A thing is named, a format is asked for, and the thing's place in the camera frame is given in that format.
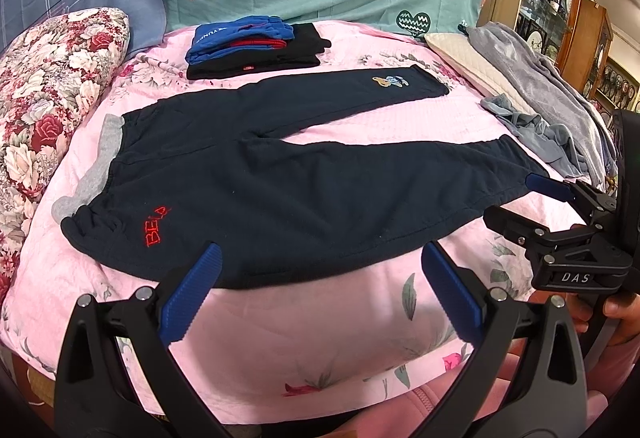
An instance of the gray blanket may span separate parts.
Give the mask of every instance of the gray blanket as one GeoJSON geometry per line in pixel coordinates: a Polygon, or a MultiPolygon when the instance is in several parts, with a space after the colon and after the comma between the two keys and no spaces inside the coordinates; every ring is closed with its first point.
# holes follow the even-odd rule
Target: gray blanket
{"type": "Polygon", "coordinates": [[[524,146],[558,171],[562,178],[578,178],[587,173],[584,157],[576,150],[574,138],[566,126],[550,126],[539,114],[516,111],[505,94],[483,98],[480,105],[493,113],[524,146]]]}
{"type": "Polygon", "coordinates": [[[490,22],[469,28],[468,33],[471,45],[507,77],[527,104],[549,124],[566,126],[584,156],[592,185],[602,188],[606,168],[611,173],[615,166],[615,150],[606,128],[600,126],[602,120],[599,124],[594,118],[593,108],[585,107],[586,101],[562,80],[549,59],[534,53],[505,25],[490,22]]]}

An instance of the navy sweatpants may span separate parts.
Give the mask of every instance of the navy sweatpants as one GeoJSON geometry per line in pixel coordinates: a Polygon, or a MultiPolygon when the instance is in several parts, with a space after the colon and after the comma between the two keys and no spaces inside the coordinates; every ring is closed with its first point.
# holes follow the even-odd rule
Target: navy sweatpants
{"type": "Polygon", "coordinates": [[[207,241],[216,287],[343,274],[442,238],[546,174],[510,137],[474,144],[295,145],[301,129],[439,97],[418,66],[281,76],[160,100],[124,116],[105,189],[62,221],[108,267],[160,280],[207,241]]]}

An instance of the embroidered logo patch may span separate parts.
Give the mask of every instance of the embroidered logo patch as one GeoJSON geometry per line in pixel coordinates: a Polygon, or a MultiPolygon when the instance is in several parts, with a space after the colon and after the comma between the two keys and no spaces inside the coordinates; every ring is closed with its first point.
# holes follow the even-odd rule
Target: embroidered logo patch
{"type": "Polygon", "coordinates": [[[170,210],[171,209],[167,209],[166,207],[158,207],[154,211],[154,214],[145,220],[145,243],[147,248],[153,244],[160,243],[160,227],[158,222],[164,218],[170,210]]]}
{"type": "Polygon", "coordinates": [[[403,86],[408,86],[409,83],[405,81],[402,77],[399,76],[387,76],[386,78],[382,77],[373,77],[373,80],[376,81],[383,88],[388,88],[389,86],[397,86],[398,88],[402,88],[403,86]]]}

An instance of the gray cloth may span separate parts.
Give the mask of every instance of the gray cloth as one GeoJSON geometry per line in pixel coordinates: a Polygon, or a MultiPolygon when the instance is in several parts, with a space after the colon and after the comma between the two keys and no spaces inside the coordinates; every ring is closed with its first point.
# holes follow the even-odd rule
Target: gray cloth
{"type": "Polygon", "coordinates": [[[584,109],[587,110],[587,113],[589,113],[596,123],[598,132],[600,133],[600,141],[602,142],[602,155],[604,157],[604,167],[607,171],[607,176],[612,178],[618,176],[618,151],[616,150],[616,146],[611,138],[611,133],[609,132],[609,129],[607,129],[607,125],[604,123],[601,114],[598,113],[598,110],[596,110],[596,108],[593,107],[593,104],[591,104],[586,98],[576,92],[573,88],[570,87],[570,89],[575,93],[578,101],[582,104],[584,109]]]}
{"type": "Polygon", "coordinates": [[[585,159],[576,150],[574,138],[566,126],[550,126],[539,114],[516,111],[505,94],[483,98],[480,105],[493,113],[511,134],[558,171],[562,178],[578,178],[588,172],[585,159]]]}
{"type": "Polygon", "coordinates": [[[124,118],[106,114],[98,141],[98,157],[86,174],[78,182],[73,196],[62,196],[51,206],[51,215],[57,224],[76,214],[80,205],[88,205],[102,192],[107,183],[111,160],[116,158],[122,144],[122,126],[124,118]]]}
{"type": "Polygon", "coordinates": [[[566,126],[586,160],[592,185],[602,189],[605,164],[596,122],[549,59],[534,53],[524,39],[502,24],[469,28],[468,34],[471,45],[507,77],[527,104],[549,124],[566,126]]]}

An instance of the black folded garment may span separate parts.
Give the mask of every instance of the black folded garment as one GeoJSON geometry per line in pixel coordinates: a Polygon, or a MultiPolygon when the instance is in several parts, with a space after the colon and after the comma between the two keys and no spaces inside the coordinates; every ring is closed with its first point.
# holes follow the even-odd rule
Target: black folded garment
{"type": "Polygon", "coordinates": [[[316,54],[331,47],[331,41],[322,39],[312,23],[294,24],[294,38],[286,48],[276,50],[240,50],[224,57],[189,65],[187,78],[228,79],[248,73],[276,72],[319,66],[316,54]]]}

